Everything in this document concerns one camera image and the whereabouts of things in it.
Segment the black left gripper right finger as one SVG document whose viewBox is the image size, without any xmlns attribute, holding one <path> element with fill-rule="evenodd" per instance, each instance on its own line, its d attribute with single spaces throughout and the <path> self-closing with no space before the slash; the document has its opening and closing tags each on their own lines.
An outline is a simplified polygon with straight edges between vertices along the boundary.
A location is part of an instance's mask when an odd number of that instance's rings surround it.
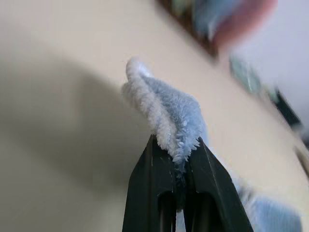
<svg viewBox="0 0 309 232">
<path fill-rule="evenodd" d="M 203 140 L 186 163 L 184 207 L 188 232 L 251 232 L 231 176 Z"/>
</svg>

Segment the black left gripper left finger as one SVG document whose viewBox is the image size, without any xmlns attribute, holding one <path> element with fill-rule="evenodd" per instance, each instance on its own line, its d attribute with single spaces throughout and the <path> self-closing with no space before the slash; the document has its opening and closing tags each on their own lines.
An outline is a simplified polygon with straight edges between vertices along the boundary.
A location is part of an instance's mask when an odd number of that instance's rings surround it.
<svg viewBox="0 0 309 232">
<path fill-rule="evenodd" d="M 129 179 L 122 230 L 174 232 L 175 190 L 172 158 L 151 135 Z"/>
</svg>

